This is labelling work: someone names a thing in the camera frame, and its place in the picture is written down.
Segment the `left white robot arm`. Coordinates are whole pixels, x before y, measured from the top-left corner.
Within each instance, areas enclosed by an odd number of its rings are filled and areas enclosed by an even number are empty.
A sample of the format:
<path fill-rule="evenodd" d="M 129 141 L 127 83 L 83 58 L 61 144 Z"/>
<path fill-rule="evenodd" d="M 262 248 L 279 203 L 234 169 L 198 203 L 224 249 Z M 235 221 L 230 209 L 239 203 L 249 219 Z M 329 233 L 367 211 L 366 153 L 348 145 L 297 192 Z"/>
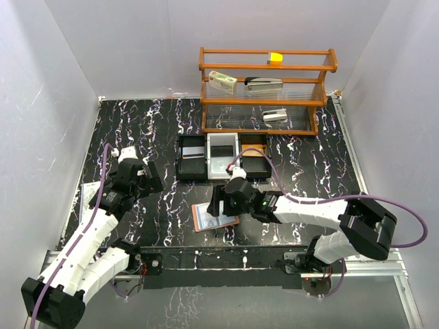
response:
<path fill-rule="evenodd" d="M 52 328 L 75 328 L 91 298 L 118 273 L 136 269 L 140 247 L 117 239 L 97 260 L 105 238 L 134 204 L 163 191 L 152 161 L 125 158 L 99 185 L 78 226 L 56 259 L 37 279 L 27 278 L 21 293 L 30 326 L 40 322 Z"/>

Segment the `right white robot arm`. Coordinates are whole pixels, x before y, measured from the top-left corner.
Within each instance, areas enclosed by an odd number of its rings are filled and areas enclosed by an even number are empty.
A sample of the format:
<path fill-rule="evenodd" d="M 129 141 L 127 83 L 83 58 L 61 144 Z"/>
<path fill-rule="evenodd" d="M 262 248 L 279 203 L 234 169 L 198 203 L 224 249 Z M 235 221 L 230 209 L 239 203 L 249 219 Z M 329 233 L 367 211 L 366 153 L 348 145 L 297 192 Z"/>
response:
<path fill-rule="evenodd" d="M 284 259 L 295 271 L 324 271 L 335 261 L 355 255 L 386 260 L 397 219 L 367 195 L 334 202 L 280 191 L 259 191 L 243 178 L 215 186 L 207 212 L 217 217 L 249 214 L 261 223 L 305 223 L 330 228 L 330 235 L 312 238 L 306 252 Z"/>

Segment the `silver VIP card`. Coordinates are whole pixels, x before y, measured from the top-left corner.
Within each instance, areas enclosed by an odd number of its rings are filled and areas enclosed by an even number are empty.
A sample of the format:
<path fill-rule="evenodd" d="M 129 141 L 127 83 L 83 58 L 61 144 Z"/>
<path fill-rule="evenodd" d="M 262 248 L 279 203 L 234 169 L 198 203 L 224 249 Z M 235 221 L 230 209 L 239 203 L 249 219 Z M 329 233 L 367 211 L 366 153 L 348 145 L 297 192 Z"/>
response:
<path fill-rule="evenodd" d="M 203 209 L 196 209 L 196 223 L 200 231 L 218 228 L 221 224 L 218 217 L 211 216 L 207 211 Z"/>

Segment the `silver magnetic stripe card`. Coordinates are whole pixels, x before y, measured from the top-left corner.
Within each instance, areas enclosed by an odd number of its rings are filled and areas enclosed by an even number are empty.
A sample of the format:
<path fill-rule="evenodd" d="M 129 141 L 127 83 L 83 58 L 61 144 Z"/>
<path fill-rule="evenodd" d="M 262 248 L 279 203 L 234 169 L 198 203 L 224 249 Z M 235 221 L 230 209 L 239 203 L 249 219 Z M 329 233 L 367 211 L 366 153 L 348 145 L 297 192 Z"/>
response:
<path fill-rule="evenodd" d="M 204 158 L 205 151 L 204 147 L 183 147 L 182 148 L 182 158 L 183 159 L 194 159 L 194 158 Z"/>

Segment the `pink leather card holder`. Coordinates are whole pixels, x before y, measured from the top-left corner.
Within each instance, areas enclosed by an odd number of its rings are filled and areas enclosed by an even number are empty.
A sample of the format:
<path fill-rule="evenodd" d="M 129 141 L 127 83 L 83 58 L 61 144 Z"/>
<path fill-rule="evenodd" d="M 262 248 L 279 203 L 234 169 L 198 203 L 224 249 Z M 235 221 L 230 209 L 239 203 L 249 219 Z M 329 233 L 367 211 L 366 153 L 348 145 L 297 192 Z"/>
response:
<path fill-rule="evenodd" d="M 208 206 L 209 203 L 207 202 L 192 205 L 191 209 L 196 232 L 214 230 L 239 224 L 238 216 L 227 217 L 226 215 L 220 214 L 218 217 L 214 217 L 213 215 L 210 215 L 207 212 Z"/>

